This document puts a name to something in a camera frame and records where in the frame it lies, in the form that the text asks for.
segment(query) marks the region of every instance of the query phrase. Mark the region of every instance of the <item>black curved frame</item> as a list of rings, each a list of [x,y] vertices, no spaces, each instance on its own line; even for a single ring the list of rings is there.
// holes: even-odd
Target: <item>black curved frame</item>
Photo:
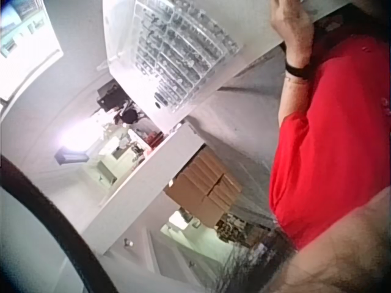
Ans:
[[[83,238],[57,207],[6,157],[1,156],[0,186],[46,227],[73,264],[89,293],[118,293]]]

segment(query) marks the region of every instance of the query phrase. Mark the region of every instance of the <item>white ceiling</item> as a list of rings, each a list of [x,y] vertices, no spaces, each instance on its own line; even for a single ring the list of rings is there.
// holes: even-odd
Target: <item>white ceiling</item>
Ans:
[[[35,183],[78,167],[55,161],[59,137],[98,108],[97,89],[112,79],[107,69],[96,69],[106,58],[101,0],[47,0],[45,5],[64,56],[31,84],[1,123],[2,154]]]

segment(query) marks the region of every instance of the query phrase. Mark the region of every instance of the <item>black watch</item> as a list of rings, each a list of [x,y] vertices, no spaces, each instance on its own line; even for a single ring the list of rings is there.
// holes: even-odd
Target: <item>black watch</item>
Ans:
[[[289,74],[296,76],[297,78],[302,78],[306,81],[310,79],[311,66],[310,64],[306,65],[304,68],[296,68],[288,64],[288,61],[285,60],[285,69]]]

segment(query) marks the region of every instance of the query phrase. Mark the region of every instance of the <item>red t-shirt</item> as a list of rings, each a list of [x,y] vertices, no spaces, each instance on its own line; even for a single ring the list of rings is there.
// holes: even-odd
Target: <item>red t-shirt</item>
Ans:
[[[307,114],[282,123],[270,206],[298,249],[390,185],[389,49],[364,35],[340,42]]]

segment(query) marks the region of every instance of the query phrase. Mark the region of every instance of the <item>cardboard box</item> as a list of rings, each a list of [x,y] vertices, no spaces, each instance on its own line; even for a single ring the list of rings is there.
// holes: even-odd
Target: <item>cardboard box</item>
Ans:
[[[206,147],[164,191],[205,226],[214,228],[238,198],[241,186]]]
[[[196,162],[190,164],[191,170],[208,186],[209,191],[213,188],[217,181],[213,181],[208,174],[200,168]]]
[[[211,199],[211,201],[216,203],[219,208],[221,208],[224,212],[228,212],[230,210],[231,204],[226,202],[227,197],[223,198],[219,196],[214,190],[211,191],[208,197]]]
[[[206,227],[213,229],[222,215],[224,215],[224,211],[210,198],[205,197],[201,205],[192,214]]]
[[[202,191],[184,174],[180,174],[174,184],[166,189],[166,194],[189,212],[198,207],[205,197]]]
[[[210,167],[201,159],[200,156],[197,156],[194,159],[194,163],[196,166],[198,166],[201,172],[204,173],[212,181],[213,185],[217,183],[220,177],[215,174],[212,169],[210,169]]]
[[[200,152],[199,157],[204,161],[209,169],[212,170],[212,172],[217,177],[217,180],[224,174],[224,169],[219,164],[217,164],[205,150]]]
[[[205,183],[204,180],[201,179],[201,176],[199,176],[194,171],[191,165],[183,171],[183,174],[201,190],[203,195],[207,195],[213,188],[213,184],[211,183],[211,181],[209,184]]]

